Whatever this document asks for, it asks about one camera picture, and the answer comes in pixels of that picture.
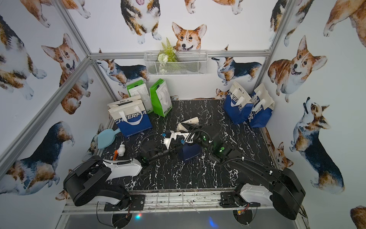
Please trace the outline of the dark blue white bag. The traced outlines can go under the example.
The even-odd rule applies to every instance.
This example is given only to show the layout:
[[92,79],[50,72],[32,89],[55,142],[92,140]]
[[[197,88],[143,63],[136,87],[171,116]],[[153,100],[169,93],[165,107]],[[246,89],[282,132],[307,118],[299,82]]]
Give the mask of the dark blue white bag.
[[185,139],[183,141],[183,147],[178,153],[178,157],[184,162],[187,163],[193,160],[195,157],[199,156],[202,153],[202,148],[193,143],[194,134],[188,139],[189,134],[199,126],[199,118],[194,117],[188,119],[184,122],[181,122],[177,125],[177,132],[182,134],[186,134]]

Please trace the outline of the green white takeout bag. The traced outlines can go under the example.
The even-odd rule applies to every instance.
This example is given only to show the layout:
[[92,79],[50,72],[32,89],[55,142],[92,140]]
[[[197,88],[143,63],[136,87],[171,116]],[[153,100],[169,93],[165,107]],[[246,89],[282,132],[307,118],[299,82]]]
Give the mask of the green white takeout bag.
[[127,90],[130,97],[140,95],[148,114],[153,112],[151,98],[146,83],[143,80],[139,80],[130,85],[127,85]]

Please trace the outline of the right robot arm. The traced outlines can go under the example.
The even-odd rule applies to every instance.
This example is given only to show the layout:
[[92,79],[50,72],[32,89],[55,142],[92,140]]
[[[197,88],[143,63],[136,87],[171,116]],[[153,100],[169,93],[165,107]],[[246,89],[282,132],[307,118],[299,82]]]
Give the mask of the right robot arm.
[[216,166],[235,169],[268,190],[268,200],[282,216],[290,220],[298,214],[304,216],[302,202],[306,192],[292,170],[280,170],[245,157],[242,151],[222,140],[213,125],[191,125],[188,133],[186,142],[207,149]]

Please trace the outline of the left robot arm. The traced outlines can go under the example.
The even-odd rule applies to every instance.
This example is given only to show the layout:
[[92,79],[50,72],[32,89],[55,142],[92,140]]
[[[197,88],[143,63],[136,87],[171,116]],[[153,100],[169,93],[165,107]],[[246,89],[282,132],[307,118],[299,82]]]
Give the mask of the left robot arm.
[[111,161],[93,156],[70,172],[63,181],[63,189],[77,207],[98,201],[124,210],[131,206],[132,198],[125,187],[112,185],[109,180],[144,175],[155,161],[176,155],[184,145],[185,138],[178,136],[164,139],[163,145],[151,150],[148,157]]

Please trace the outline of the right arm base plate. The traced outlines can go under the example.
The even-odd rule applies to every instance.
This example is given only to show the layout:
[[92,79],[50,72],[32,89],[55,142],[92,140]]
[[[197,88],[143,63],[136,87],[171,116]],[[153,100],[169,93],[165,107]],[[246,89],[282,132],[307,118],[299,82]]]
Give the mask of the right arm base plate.
[[247,202],[235,192],[221,192],[219,205],[222,208],[248,208],[261,206],[261,204],[257,202]]

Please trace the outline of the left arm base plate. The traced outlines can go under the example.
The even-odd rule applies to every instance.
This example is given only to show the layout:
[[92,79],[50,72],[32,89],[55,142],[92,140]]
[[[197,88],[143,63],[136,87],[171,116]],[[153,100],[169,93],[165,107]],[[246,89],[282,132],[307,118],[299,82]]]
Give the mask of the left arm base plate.
[[137,194],[124,198],[116,205],[106,203],[104,211],[141,211],[144,209],[145,197],[145,195]]

